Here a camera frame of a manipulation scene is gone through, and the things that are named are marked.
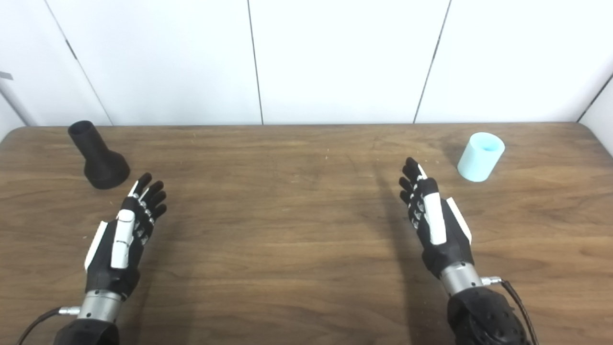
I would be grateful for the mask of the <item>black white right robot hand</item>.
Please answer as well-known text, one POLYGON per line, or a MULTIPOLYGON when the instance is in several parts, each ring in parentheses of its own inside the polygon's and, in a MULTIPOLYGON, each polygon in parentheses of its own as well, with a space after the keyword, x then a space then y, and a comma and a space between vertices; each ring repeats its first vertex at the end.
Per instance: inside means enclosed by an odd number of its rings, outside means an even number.
POLYGON ((451 198, 441 197, 437 181, 413 157, 406 159, 401 172, 400 199, 423 247, 426 269, 440 278, 451 265, 475 264, 469 229, 451 198))

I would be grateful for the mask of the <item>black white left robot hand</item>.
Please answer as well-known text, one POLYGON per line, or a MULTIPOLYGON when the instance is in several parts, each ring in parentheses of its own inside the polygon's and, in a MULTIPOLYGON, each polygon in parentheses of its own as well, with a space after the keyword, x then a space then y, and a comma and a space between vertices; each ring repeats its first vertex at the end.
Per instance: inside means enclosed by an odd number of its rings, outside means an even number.
POLYGON ((139 265, 158 219, 166 213, 162 181, 142 175, 111 221, 101 221, 84 261, 85 292, 107 291, 127 299, 140 281, 139 265))

